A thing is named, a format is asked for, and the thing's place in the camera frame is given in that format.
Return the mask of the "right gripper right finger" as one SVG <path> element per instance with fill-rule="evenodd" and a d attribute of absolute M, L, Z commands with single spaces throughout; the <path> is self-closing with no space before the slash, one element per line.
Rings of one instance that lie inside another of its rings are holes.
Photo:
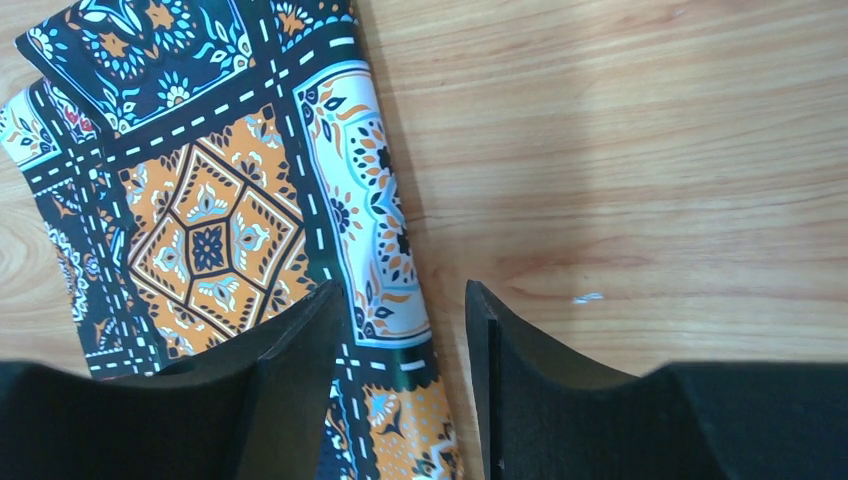
<path fill-rule="evenodd" d="M 465 325 L 489 479 L 843 479 L 847 367 L 665 364 L 643 377 L 564 345 L 479 281 Z"/>

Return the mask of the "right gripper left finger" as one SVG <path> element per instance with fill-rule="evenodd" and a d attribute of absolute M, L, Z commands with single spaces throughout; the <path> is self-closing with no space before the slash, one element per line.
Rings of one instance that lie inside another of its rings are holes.
<path fill-rule="evenodd" d="M 1 365 L 5 479 L 311 479 L 344 325 L 321 284 L 277 317 L 151 375 Z"/>

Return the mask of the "colourful patterned placemat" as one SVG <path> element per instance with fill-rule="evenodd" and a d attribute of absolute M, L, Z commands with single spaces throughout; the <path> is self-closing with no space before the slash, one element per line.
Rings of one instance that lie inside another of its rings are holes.
<path fill-rule="evenodd" d="M 78 1 L 1 144 L 54 244 L 87 367 L 153 373 L 327 280 L 347 322 L 319 479 L 460 479 L 372 72 L 348 1 Z"/>

